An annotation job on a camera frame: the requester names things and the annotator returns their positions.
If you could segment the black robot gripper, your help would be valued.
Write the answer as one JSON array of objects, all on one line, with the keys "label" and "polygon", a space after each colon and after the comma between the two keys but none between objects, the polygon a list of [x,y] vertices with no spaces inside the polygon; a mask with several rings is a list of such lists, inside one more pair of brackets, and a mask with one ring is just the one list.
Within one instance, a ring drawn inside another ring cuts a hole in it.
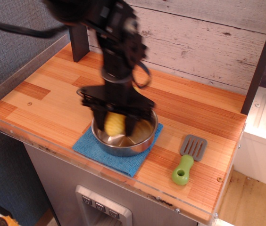
[{"label": "black robot gripper", "polygon": [[149,118],[154,102],[136,91],[132,83],[117,84],[105,82],[104,85],[79,88],[84,106],[91,108],[97,127],[104,130],[108,112],[125,115],[125,135],[133,133],[137,118]]}]

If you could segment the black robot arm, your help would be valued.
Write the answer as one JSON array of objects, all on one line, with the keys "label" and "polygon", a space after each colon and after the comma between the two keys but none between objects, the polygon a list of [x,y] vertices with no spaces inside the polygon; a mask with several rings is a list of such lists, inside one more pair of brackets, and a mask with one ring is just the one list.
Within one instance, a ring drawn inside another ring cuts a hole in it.
[{"label": "black robot arm", "polygon": [[125,135],[133,133],[135,124],[150,120],[154,102],[134,87],[133,70],[143,67],[146,46],[138,33],[134,10],[123,0],[46,0],[50,13],[60,22],[72,26],[83,24],[96,32],[103,54],[101,76],[104,85],[78,89],[83,105],[91,108],[100,130],[108,113],[125,116]]}]

